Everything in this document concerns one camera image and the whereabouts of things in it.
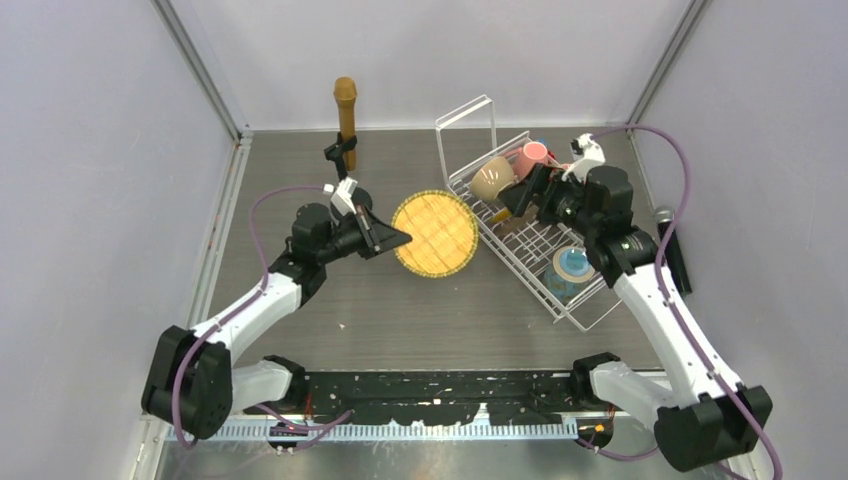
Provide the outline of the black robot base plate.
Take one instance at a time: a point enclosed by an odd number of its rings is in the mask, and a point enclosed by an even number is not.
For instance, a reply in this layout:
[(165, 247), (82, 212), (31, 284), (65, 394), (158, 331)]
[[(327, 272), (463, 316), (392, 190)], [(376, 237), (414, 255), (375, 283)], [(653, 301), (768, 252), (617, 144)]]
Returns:
[(495, 426), (554, 424), (567, 414), (617, 409), (576, 393), (568, 371), (318, 371), (295, 387), (295, 398), (271, 402), (281, 414), (324, 423), (346, 412), (358, 425), (467, 425), (484, 412)]

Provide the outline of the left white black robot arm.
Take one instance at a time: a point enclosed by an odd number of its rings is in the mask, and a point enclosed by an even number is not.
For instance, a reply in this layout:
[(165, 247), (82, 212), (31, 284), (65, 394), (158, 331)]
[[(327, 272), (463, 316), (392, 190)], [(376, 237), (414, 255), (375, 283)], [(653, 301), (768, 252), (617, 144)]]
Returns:
[(302, 366), (279, 355), (247, 367), (237, 367), (236, 361), (317, 293), (327, 264), (351, 254), (370, 259), (411, 240), (363, 205), (339, 220), (325, 205), (302, 206), (285, 250), (252, 291), (191, 330), (171, 326), (160, 335), (142, 410), (196, 439), (212, 437), (230, 414), (261, 404), (284, 414), (298, 412), (307, 398)]

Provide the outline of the beige ceramic bowl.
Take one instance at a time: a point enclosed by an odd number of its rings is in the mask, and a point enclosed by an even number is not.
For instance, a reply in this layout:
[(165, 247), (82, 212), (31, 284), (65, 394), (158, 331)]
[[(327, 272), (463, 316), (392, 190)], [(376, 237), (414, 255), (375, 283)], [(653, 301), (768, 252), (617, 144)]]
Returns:
[(471, 194), (486, 202), (494, 202), (505, 189), (516, 184), (516, 175), (506, 157), (495, 156), (484, 164), (470, 181)]

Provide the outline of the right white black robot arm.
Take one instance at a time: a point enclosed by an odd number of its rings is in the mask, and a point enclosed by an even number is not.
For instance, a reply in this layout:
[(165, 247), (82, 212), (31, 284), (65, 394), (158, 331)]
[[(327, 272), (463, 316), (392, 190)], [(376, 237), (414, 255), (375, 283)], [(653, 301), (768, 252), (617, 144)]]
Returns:
[(536, 165), (498, 199), (515, 216), (537, 206), (542, 224), (562, 224), (583, 239), (589, 263), (637, 319), (665, 370), (663, 388), (617, 356), (576, 361), (571, 397), (584, 410), (611, 403), (653, 433), (658, 450), (680, 472), (769, 446), (763, 427), (773, 402), (748, 387), (711, 347), (676, 291), (663, 249), (633, 223), (633, 189), (617, 167), (571, 170)]

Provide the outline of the yellow patterned plate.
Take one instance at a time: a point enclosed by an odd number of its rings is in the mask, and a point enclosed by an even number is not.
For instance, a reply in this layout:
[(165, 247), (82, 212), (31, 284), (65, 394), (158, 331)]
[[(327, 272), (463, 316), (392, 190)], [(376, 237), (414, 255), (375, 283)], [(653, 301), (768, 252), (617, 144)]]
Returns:
[(512, 216), (513, 216), (513, 214), (509, 209), (503, 208), (503, 209), (499, 210), (497, 213), (495, 213), (490, 218), (489, 223), (492, 224), (492, 225), (496, 225), (496, 224), (499, 224), (499, 223), (501, 223), (505, 220), (510, 219)]

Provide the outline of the yellow woven bamboo plate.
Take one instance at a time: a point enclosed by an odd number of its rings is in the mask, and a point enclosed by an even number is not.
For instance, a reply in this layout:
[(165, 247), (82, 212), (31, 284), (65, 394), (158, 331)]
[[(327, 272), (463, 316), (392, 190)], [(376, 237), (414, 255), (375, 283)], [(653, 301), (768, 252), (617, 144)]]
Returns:
[(412, 237), (395, 255), (408, 271), (444, 278), (466, 267), (476, 253), (479, 231), (470, 207), (445, 190), (424, 190), (396, 209), (392, 226)]

